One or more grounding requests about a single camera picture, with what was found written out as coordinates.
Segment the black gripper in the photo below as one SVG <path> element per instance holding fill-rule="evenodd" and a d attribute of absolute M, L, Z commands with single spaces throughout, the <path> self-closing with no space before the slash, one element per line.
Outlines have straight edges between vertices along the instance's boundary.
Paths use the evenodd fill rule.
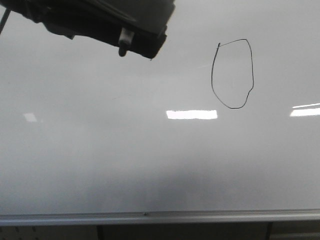
<path fill-rule="evenodd" d="M 134 32 L 127 52 L 154 59 L 166 41 L 173 0 L 2 0 L 0 5 L 41 23 L 52 34 L 88 37 L 117 47 L 122 28 Z"/>

